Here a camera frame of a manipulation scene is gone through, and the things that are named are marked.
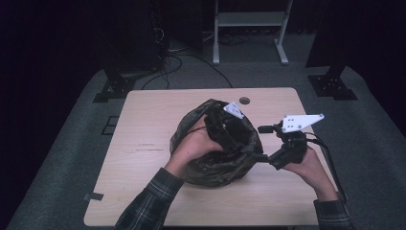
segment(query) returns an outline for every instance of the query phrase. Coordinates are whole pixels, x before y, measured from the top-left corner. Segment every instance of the shirt sleeve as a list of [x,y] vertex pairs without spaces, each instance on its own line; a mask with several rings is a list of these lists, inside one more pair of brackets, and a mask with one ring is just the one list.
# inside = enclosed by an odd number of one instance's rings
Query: shirt sleeve
[[343,201],[314,200],[313,203],[321,230],[355,230]]
[[162,229],[169,207],[184,181],[161,168],[120,215],[115,229]]

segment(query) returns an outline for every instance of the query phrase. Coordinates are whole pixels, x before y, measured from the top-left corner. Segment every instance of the white 3d-printed part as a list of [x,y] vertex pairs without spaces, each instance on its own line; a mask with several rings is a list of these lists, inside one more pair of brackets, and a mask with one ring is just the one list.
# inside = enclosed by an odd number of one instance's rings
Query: white 3d-printed part
[[239,119],[242,119],[244,117],[244,114],[241,113],[236,102],[227,104],[226,106],[223,107],[223,109],[224,111],[238,117]]
[[323,114],[318,115],[286,115],[283,118],[282,132],[293,132],[302,130],[305,127],[311,126],[321,120],[325,116]]

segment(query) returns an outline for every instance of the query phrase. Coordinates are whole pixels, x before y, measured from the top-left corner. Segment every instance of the wooden table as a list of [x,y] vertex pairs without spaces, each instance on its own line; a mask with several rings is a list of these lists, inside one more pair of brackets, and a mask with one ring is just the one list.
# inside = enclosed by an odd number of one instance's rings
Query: wooden table
[[[250,99],[247,105],[238,103]],[[169,160],[169,139],[182,118],[208,99],[236,101],[254,127],[274,125],[283,115],[304,115],[292,88],[239,88],[131,91],[105,156],[84,216],[88,226],[112,226],[125,207]],[[311,127],[304,131],[312,132]],[[282,144],[261,134],[264,152]],[[330,178],[326,160],[317,146]],[[166,226],[317,225],[314,191],[299,176],[258,163],[242,179],[222,188],[185,183],[173,201]]]

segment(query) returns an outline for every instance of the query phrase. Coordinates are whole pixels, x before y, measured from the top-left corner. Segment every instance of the wire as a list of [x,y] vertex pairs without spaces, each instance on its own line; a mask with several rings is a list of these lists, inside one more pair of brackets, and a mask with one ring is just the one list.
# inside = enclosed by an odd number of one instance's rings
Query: wire
[[200,130],[200,129],[203,129],[203,128],[206,128],[206,127],[212,127],[212,126],[213,126],[213,125],[202,126],[202,127],[195,128],[194,130],[190,130],[188,133],[186,133],[186,135],[189,135],[189,134],[191,134],[192,132],[198,131],[198,130]]
[[200,59],[201,61],[207,63],[210,67],[212,67],[218,74],[220,74],[227,81],[227,83],[230,85],[230,88],[234,88],[233,85],[230,83],[230,81],[227,79],[227,77],[223,73],[218,71],[214,66],[212,66],[207,60],[205,60],[205,59],[203,59],[201,57],[193,56],[193,55],[178,55],[178,56],[189,56],[189,57]]
[[341,197],[343,198],[343,202],[346,203],[349,196],[347,195],[347,193],[344,191],[343,187],[341,186],[341,183],[338,178],[337,171],[335,170],[334,163],[332,161],[332,157],[331,157],[328,147],[322,141],[322,139],[320,139],[320,137],[318,137],[316,134],[310,133],[310,132],[304,132],[304,134],[310,134],[310,135],[315,136],[316,139],[307,139],[307,141],[314,143],[314,144],[322,147],[323,149],[325,149],[325,151],[326,151],[325,156],[327,157],[327,164],[328,164],[328,167],[330,168],[332,178],[334,179],[338,192],[341,194]]
[[243,39],[241,36],[226,34],[219,39],[218,43],[224,46],[237,46],[251,40],[249,35],[246,35],[246,37],[246,39]]
[[173,69],[173,70],[171,70],[171,71],[169,71],[169,72],[167,72],[166,70],[164,70],[164,71],[165,71],[165,74],[161,74],[161,75],[155,76],[154,78],[150,79],[149,81],[147,81],[147,82],[143,85],[143,87],[141,87],[141,90],[144,90],[144,89],[146,88],[146,86],[147,86],[150,82],[152,82],[152,81],[158,79],[159,77],[163,77],[164,75],[167,76],[166,79],[165,79],[165,77],[164,77],[164,80],[167,82],[167,87],[166,87],[166,88],[167,88],[167,89],[169,88],[168,74],[171,74],[171,73],[175,72],[176,70],[180,69],[180,67],[182,66],[182,60],[181,60],[179,57],[169,56],[169,59],[170,59],[170,58],[176,58],[176,59],[178,59],[179,62],[180,62],[180,63],[179,63],[179,66],[177,66],[175,69]]

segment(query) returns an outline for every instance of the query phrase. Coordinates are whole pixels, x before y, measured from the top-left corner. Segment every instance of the cable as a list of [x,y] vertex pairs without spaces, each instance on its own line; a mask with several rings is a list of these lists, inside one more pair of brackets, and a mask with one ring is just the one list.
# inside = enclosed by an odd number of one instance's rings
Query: cable
[[200,129],[203,129],[203,128],[206,128],[206,127],[212,127],[212,126],[213,126],[213,125],[210,125],[210,126],[202,126],[202,127],[195,128],[194,130],[190,130],[188,133],[186,133],[186,135],[189,135],[189,134],[191,134],[192,132],[198,131],[198,130],[200,130]]
[[200,59],[201,61],[207,63],[210,67],[212,67],[218,74],[220,74],[228,82],[228,84],[230,85],[230,88],[234,88],[233,85],[230,83],[230,81],[227,79],[227,77],[223,73],[218,71],[214,66],[212,66],[207,60],[205,60],[201,57],[193,56],[193,55],[178,55],[178,56],[189,56],[189,57]]
[[309,132],[304,132],[304,134],[310,134],[310,135],[315,136],[316,139],[307,139],[307,141],[322,147],[326,151],[325,156],[327,157],[327,164],[328,164],[328,167],[330,168],[332,178],[334,179],[338,192],[341,194],[341,196],[343,198],[343,202],[346,203],[349,196],[347,195],[347,193],[344,191],[343,187],[341,186],[341,183],[338,178],[337,171],[335,170],[334,163],[332,161],[332,157],[331,157],[328,147],[322,141],[322,139],[320,139],[320,137],[318,137],[316,134],[309,133]]
[[[163,77],[164,75],[167,75],[167,76],[168,76],[168,74],[171,74],[171,73],[175,72],[176,70],[178,70],[178,69],[182,66],[182,60],[181,60],[179,57],[169,56],[169,58],[176,58],[176,59],[178,59],[178,60],[180,61],[179,66],[177,66],[175,69],[173,69],[173,70],[171,70],[171,71],[169,71],[169,72],[167,72],[167,71],[165,70],[165,74],[161,74],[161,75],[155,76],[154,78],[150,79],[149,81],[147,81],[147,82],[143,85],[143,87],[141,87],[141,90],[144,90],[144,89],[146,88],[146,86],[147,86],[151,81],[154,81],[154,80],[158,79],[159,77]],[[168,78],[166,78],[166,79],[164,78],[164,80],[167,82],[167,89],[168,89],[168,88],[169,88],[169,81],[168,81]]]

